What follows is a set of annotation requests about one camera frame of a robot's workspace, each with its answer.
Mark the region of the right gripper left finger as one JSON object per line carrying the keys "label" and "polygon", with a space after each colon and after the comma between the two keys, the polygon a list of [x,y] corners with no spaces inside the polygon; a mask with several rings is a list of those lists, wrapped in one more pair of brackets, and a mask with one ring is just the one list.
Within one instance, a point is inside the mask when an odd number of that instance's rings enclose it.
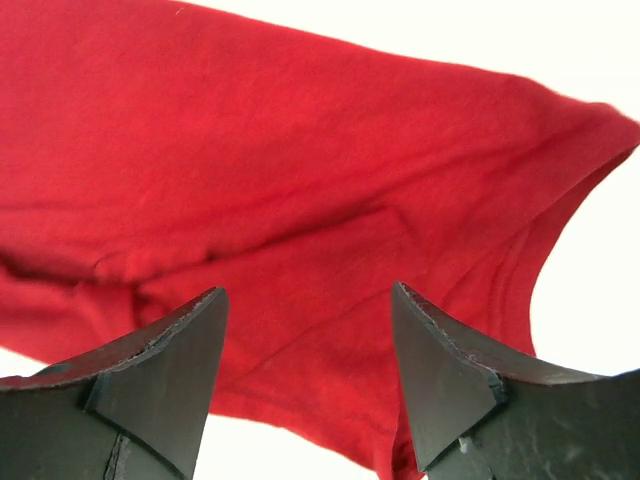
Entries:
{"label": "right gripper left finger", "polygon": [[2,378],[2,478],[192,478],[228,314],[214,288],[97,349]]}

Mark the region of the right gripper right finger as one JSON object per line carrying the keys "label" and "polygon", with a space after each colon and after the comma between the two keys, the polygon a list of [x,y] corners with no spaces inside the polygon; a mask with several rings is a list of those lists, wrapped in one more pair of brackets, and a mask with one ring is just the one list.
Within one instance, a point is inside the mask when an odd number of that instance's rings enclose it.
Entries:
{"label": "right gripper right finger", "polygon": [[391,293],[418,470],[430,479],[635,479],[639,375],[602,376],[514,350],[408,285]]}

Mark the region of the dark red t shirt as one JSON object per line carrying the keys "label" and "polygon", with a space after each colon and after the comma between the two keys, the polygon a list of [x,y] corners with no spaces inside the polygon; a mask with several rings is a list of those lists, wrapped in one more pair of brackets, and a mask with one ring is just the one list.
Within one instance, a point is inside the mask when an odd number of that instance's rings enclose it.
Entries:
{"label": "dark red t shirt", "polygon": [[638,143],[519,76],[172,1],[5,1],[1,344],[55,363],[221,286],[214,413],[415,479],[391,286],[531,353],[545,260]]}

